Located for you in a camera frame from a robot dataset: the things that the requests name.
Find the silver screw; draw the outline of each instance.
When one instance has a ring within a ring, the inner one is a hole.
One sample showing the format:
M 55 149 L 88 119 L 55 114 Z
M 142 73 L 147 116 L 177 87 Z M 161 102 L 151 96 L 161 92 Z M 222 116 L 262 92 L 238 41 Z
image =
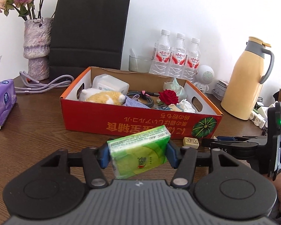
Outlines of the silver screw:
M 176 178 L 173 180 L 173 183 L 179 186 L 187 185 L 188 181 L 185 178 Z
M 103 185 L 105 185 L 106 184 L 106 181 L 104 180 L 104 179 L 93 179 L 92 181 L 91 181 L 91 185 L 93 185 L 93 186 L 103 186 Z

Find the green tissue packet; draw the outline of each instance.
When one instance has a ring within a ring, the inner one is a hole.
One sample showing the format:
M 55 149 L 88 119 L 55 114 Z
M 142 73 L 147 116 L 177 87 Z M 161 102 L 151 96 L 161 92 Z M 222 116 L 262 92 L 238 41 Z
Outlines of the green tissue packet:
M 115 177 L 129 178 L 165 163 L 165 150 L 170 137 L 171 133 L 163 125 L 108 140 Z

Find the white bottle cap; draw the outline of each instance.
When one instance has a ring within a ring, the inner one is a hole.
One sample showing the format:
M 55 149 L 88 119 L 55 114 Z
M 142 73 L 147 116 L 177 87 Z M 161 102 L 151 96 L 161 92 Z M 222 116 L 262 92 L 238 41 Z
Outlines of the white bottle cap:
M 200 44 L 200 39 L 192 38 L 191 41 Z
M 161 30 L 161 34 L 162 34 L 162 35 L 170 35 L 170 34 L 171 34 L 171 31 Z
M 184 39 L 184 38 L 185 38 L 185 34 L 177 33 L 177 38 L 178 38 L 178 37 Z

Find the thermos handle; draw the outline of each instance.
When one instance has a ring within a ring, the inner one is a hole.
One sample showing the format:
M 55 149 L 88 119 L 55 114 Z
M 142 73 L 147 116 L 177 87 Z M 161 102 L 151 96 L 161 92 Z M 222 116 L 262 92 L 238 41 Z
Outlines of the thermos handle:
M 269 54 L 271 56 L 271 61 L 270 61 L 270 66 L 268 68 L 268 71 L 266 72 L 266 74 L 264 76 L 262 76 L 262 78 L 260 79 L 260 84 L 262 85 L 267 79 L 268 77 L 270 76 L 271 72 L 272 72 L 272 69 L 273 69 L 273 66 L 274 66 L 274 54 L 273 52 L 265 49 L 265 48 L 262 48 L 262 52 L 265 53 L 265 54 Z

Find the yellow eraser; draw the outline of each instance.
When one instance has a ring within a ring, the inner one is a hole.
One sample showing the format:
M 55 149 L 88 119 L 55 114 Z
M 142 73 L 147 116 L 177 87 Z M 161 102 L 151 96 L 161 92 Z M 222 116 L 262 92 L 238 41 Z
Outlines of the yellow eraser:
M 199 142 L 198 142 L 198 139 L 189 138 L 189 137 L 184 137 L 184 139 L 183 139 L 183 145 L 184 145 L 184 146 L 190 146 L 190 147 L 192 147 L 192 148 L 198 149 L 198 147 L 199 147 Z

